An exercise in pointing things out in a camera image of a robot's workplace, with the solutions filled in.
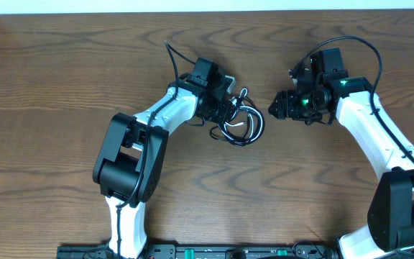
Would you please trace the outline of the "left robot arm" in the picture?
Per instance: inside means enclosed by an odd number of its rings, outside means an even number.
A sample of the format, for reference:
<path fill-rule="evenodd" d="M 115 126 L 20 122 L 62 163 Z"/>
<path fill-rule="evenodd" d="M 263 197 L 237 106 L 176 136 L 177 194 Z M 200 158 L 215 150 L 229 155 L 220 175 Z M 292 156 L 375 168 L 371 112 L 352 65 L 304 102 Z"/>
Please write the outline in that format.
<path fill-rule="evenodd" d="M 111 215 L 107 258 L 138 258 L 144 251 L 145 205 L 160 179 L 169 136 L 193 117 L 217 121 L 235 85 L 235 77 L 217 63 L 198 58 L 150 108 L 112 117 L 93 167 L 93 181 Z"/>

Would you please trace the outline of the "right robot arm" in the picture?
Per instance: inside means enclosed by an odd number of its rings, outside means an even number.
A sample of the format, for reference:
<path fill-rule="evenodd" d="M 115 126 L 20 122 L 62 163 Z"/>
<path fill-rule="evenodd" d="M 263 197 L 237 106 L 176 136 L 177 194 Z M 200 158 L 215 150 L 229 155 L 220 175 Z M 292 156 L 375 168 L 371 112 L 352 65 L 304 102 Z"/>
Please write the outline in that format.
<path fill-rule="evenodd" d="M 351 77 L 338 48 L 310 55 L 290 72 L 296 88 L 277 93 L 268 112 L 277 119 L 337 120 L 354 137 L 379 181 L 367 225 L 338 240 L 340 258 L 413 258 L 414 145 L 383 109 L 365 77 Z"/>

